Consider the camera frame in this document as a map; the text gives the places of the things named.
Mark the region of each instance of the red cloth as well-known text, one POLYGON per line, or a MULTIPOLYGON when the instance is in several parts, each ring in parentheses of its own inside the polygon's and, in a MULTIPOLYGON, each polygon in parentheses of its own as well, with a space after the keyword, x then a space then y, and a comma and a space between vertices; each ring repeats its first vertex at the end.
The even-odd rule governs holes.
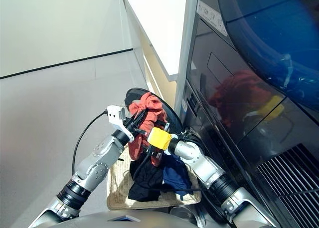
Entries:
MULTIPOLYGON (((162 108, 162 103, 156 96, 153 96, 150 92, 144 94, 141 97, 141 101, 139 104, 135 102, 132 103, 129 106, 129 111, 133 115, 136 112, 140 113, 146 108, 148 108, 148 113, 146 115, 144 122, 140 125, 139 128, 141 130, 146 131, 147 134, 146 136, 139 134, 133 142, 129 143, 130 157, 134 161, 139 158, 140 154, 143 151, 142 144, 147 147, 149 146, 149 143, 147 142, 147 136, 151 132, 152 128, 155 126, 154 123, 157 120, 167 122, 167 114, 165 110, 162 108)), ((160 159, 161 158, 151 157, 152 164, 157 167, 160 164, 160 159)))

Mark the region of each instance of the white wall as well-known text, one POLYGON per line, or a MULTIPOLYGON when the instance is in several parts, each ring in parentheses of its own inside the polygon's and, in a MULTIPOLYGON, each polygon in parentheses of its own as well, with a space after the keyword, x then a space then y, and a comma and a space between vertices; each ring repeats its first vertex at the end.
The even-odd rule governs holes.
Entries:
POLYGON ((0 2, 0 76, 131 48, 122 0, 0 2))

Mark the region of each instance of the cable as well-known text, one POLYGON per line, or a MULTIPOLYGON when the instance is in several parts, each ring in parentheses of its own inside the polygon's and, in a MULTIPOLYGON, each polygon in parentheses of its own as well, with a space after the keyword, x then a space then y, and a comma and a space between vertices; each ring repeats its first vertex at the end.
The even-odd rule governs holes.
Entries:
POLYGON ((74 173, 75 173, 75 171, 74 171, 74 164, 75 164, 76 152, 77 152, 77 150, 78 150, 78 146, 79 146, 79 143, 80 143, 80 141, 81 141, 83 135, 85 134, 86 130, 88 130, 89 127, 90 127, 97 119, 99 119, 100 117, 102 117, 104 114, 108 114, 108 111, 105 110, 105 111, 103 111, 100 115, 98 115, 96 118, 94 118, 94 119, 86 126, 86 128, 84 129, 84 131, 83 131, 82 134, 80 135, 79 140, 78 140, 78 142, 76 143, 75 148, 74 148, 74 152, 73 152, 72 175, 74 175, 74 173))
POLYGON ((142 161, 142 163, 139 165, 139 167, 136 169, 134 175, 133 175, 133 181, 139 185, 140 187, 149 190, 149 191, 154 191, 154 192, 191 192, 191 191, 201 191, 201 189, 156 189, 156 188, 150 188, 150 187, 145 187, 142 184, 140 184, 139 182, 136 181, 136 176, 137 174, 140 172, 141 168, 145 165, 145 163, 149 160, 151 153, 153 151, 152 146, 149 146, 148 152, 144 158, 144 160, 142 161))
POLYGON ((201 184, 199 185, 199 187, 201 187, 201 193, 202 195, 205 197, 205 199, 207 200, 207 202, 210 204, 210 206, 213 208, 213 210, 217 213, 217 215, 219 216, 219 219, 221 221, 224 221, 226 223, 228 223, 231 226, 231 223, 228 221, 227 217, 225 216, 225 214, 218 208, 218 206, 216 206, 213 202, 210 201, 210 199, 208 198, 207 194, 205 192, 207 192, 208 190, 204 190, 204 188, 201 186, 201 184))

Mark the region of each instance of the vent grille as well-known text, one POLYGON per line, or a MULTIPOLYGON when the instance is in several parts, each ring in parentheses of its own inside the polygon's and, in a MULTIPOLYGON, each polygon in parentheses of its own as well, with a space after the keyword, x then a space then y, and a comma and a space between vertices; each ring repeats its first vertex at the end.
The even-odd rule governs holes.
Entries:
POLYGON ((258 170, 302 228, 319 228, 319 164, 302 144, 258 170))

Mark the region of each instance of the label sticker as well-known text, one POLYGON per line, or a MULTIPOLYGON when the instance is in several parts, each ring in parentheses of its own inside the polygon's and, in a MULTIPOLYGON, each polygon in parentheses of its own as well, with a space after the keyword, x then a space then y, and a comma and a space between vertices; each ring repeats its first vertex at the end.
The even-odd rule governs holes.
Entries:
POLYGON ((198 0, 196 12, 225 37, 228 36, 221 15, 210 6, 198 0))
POLYGON ((184 112, 186 112, 187 111, 187 104, 186 104, 184 98, 181 100, 181 106, 183 107, 184 112))

